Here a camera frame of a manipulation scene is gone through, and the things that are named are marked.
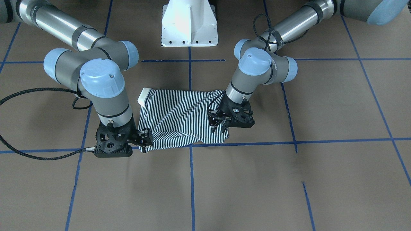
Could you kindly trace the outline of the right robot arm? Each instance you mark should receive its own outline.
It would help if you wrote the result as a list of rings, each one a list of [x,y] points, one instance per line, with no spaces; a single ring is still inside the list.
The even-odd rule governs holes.
[[[1,23],[25,22],[74,48],[51,50],[43,61],[48,76],[65,88],[33,88],[11,94],[6,101],[31,92],[62,91],[87,98],[97,112],[100,123],[96,145],[67,155],[43,158],[17,150],[3,137],[1,142],[15,153],[38,160],[58,160],[77,153],[92,152],[98,158],[132,155],[132,144],[142,152],[153,144],[149,128],[137,129],[122,71],[134,67],[139,53],[130,41],[114,41],[95,28],[80,22],[47,0],[2,0]]]

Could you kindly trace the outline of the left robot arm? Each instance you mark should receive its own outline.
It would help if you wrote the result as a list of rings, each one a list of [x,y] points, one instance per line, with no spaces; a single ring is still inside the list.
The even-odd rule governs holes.
[[[282,47],[302,38],[308,30],[335,14],[385,25],[399,15],[406,0],[310,0],[292,15],[272,25],[256,38],[242,39],[234,48],[238,67],[215,110],[207,109],[211,131],[219,126],[224,133],[229,127],[250,128],[254,125],[249,100],[259,85],[286,83],[295,78],[297,62],[276,54]]]

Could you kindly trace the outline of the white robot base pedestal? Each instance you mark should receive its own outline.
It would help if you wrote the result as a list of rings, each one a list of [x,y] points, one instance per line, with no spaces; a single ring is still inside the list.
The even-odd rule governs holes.
[[[163,47],[218,45],[217,3],[214,0],[170,0],[162,8]]]

